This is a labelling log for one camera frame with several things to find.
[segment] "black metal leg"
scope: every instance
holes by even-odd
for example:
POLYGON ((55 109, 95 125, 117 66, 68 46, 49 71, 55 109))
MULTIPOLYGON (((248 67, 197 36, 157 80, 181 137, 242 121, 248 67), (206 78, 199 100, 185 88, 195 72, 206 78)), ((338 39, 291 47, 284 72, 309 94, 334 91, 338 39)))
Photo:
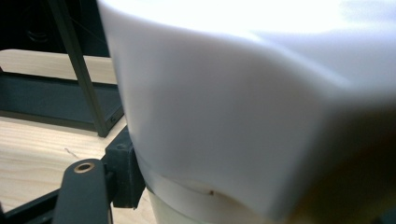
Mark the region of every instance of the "black metal leg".
POLYGON ((64 0, 48 0, 52 15, 56 21, 59 32, 70 61, 76 72, 78 84, 82 88, 88 107, 91 111, 93 124, 99 136, 107 136, 109 129, 106 126, 105 117, 102 112, 96 94, 93 89, 87 65, 85 64, 78 38, 73 24, 67 11, 67 5, 64 0))

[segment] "round hole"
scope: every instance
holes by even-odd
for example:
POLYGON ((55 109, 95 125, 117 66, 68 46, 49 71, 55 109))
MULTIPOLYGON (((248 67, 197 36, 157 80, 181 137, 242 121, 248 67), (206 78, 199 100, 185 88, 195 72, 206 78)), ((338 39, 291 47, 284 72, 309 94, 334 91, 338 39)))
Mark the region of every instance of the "round hole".
POLYGON ((78 174, 86 173, 89 172, 91 169, 93 169, 95 165, 91 162, 84 162, 75 168, 75 172, 78 174))

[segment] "wooden table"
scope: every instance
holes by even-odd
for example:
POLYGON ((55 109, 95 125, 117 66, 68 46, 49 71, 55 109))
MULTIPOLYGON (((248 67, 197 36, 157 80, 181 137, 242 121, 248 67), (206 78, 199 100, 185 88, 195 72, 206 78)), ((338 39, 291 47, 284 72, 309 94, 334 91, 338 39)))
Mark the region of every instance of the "wooden table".
MULTIPOLYGON (((92 81, 116 83, 108 58, 85 57, 92 81)), ((8 49, 0 51, 4 71, 76 79, 64 54, 8 49)), ((106 146, 126 125, 122 118, 106 138, 95 132, 0 117, 0 202, 4 211, 60 187, 73 162, 105 154, 106 146)), ((113 209, 115 223, 156 223, 145 191, 139 207, 113 209)))

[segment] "black plastic bracket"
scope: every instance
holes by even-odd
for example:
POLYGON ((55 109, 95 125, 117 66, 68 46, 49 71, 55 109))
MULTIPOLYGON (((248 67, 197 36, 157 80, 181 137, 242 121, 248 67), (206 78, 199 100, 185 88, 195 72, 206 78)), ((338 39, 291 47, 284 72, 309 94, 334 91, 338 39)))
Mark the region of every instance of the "black plastic bracket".
POLYGON ((60 189, 5 214, 0 210, 0 224, 112 223, 110 204, 136 208, 144 188, 125 127, 101 161, 88 159, 70 165, 60 189))

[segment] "wooden surface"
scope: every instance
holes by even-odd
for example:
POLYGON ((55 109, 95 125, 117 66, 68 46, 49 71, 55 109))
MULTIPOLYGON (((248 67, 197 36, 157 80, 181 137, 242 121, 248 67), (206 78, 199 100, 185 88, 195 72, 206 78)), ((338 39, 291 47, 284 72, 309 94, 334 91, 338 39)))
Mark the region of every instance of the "wooden surface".
MULTIPOLYGON (((116 83, 111 61, 85 57, 93 81, 116 83)), ((24 50, 0 51, 4 71, 76 79, 67 55, 24 50)), ((105 154, 126 125, 122 118, 106 138, 97 133, 0 117, 0 202, 4 211, 60 187, 73 162, 105 154)), ((113 209, 115 223, 156 223, 145 191, 139 207, 113 209)))

